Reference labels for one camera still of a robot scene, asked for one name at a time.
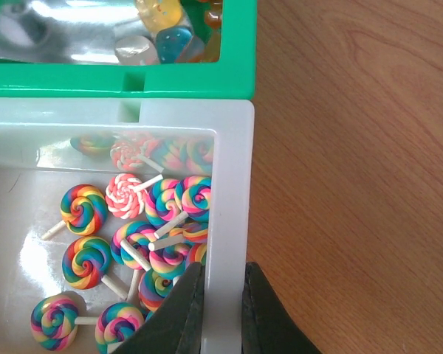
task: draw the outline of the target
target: green bin rim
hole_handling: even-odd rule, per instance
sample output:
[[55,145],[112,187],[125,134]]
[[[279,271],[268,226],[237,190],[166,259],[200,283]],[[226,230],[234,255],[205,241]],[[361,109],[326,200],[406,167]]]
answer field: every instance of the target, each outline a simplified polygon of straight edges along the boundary
[[216,63],[110,66],[0,63],[0,97],[161,97],[250,100],[257,0],[224,0]]

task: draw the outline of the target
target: wood grain surface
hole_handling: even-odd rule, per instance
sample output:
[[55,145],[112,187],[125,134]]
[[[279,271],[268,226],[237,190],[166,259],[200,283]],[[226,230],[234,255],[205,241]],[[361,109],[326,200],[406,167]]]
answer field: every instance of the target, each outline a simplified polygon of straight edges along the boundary
[[259,0],[248,258],[325,354],[443,354],[443,0]]

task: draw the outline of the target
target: lollipop stick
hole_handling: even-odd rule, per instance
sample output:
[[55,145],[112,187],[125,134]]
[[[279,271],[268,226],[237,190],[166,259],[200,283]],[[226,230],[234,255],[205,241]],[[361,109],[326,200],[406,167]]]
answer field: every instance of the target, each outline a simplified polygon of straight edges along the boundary
[[66,221],[62,220],[55,224],[51,229],[49,229],[43,236],[41,236],[42,240],[48,241],[54,237],[59,231],[61,231],[64,227],[66,227]]
[[118,349],[118,347],[121,344],[123,344],[122,341],[119,341],[118,343],[111,343],[111,344],[107,345],[107,347],[106,347],[107,354],[112,354],[116,349]]
[[182,234],[178,234],[176,236],[160,238],[157,241],[151,242],[149,243],[148,248],[150,251],[157,251],[158,249],[165,249],[166,247],[182,243],[184,240],[184,236],[182,236]]
[[108,275],[102,277],[102,283],[108,286],[110,290],[116,293],[121,299],[126,299],[128,297],[126,290],[117,285]]
[[162,179],[164,179],[162,177],[162,175],[157,175],[156,177],[151,178],[149,181],[141,183],[137,187],[130,186],[129,188],[132,189],[135,192],[141,192],[141,191],[145,190],[146,188],[149,188],[150,186],[152,186],[156,182],[161,181]]
[[145,271],[151,269],[151,264],[126,239],[122,239],[120,245]]
[[144,271],[137,269],[133,272],[133,279],[131,280],[130,291],[128,292],[128,302],[130,302],[138,294],[138,285]]
[[160,229],[156,230],[155,233],[154,233],[154,237],[155,238],[161,238],[162,236],[164,236],[165,234],[170,232],[174,227],[179,225],[181,222],[183,222],[188,217],[189,217],[188,213],[181,212],[174,219],[172,219],[167,224],[165,224],[163,227],[161,227]]
[[161,173],[164,170],[164,167],[159,166],[156,162],[151,159],[148,159],[146,156],[139,156],[141,161],[145,162],[148,166],[154,168],[157,172]]
[[76,325],[96,325],[98,322],[98,317],[85,317],[79,316],[75,319]]

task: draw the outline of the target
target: white container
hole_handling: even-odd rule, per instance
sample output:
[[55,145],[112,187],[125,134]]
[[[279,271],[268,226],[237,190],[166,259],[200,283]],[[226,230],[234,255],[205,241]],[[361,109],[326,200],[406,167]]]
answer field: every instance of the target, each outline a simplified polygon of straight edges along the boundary
[[[47,353],[30,332],[32,309],[45,297],[75,291],[86,301],[81,316],[98,316],[119,301],[104,285],[76,291],[66,284],[61,261],[75,235],[65,230],[40,239],[61,220],[59,204],[70,187],[103,190],[118,172],[111,160],[91,159],[69,144],[73,136],[104,131],[214,144],[202,354],[240,353],[253,121],[253,105],[243,100],[0,99],[0,353]],[[97,234],[111,240],[124,223],[109,216]],[[115,263],[109,274],[129,285],[132,271]],[[66,353],[98,353],[94,328],[80,326]]]

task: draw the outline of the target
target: plastic box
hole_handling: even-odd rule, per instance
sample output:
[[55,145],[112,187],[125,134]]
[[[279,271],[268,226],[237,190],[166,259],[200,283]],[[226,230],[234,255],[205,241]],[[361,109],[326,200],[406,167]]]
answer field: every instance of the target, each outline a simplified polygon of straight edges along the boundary
[[[201,20],[208,4],[181,2],[202,39],[207,40],[210,28],[203,28]],[[0,63],[0,97],[251,99],[255,87],[256,5],[256,0],[224,0],[217,63],[138,67]]]
[[[74,235],[40,239],[60,220],[59,203],[71,186],[103,189],[117,172],[108,160],[90,159],[69,144],[73,136],[102,131],[214,144],[202,353],[240,353],[253,116],[246,100],[0,98],[0,353],[47,353],[30,333],[31,311],[44,297],[75,291],[86,300],[84,316],[118,301],[104,285],[76,291],[65,283],[61,260]],[[142,174],[157,173],[148,167]],[[98,234],[110,240],[124,223],[109,218]],[[109,272],[126,284],[131,274],[116,264]],[[97,353],[94,328],[80,326],[66,353]]]

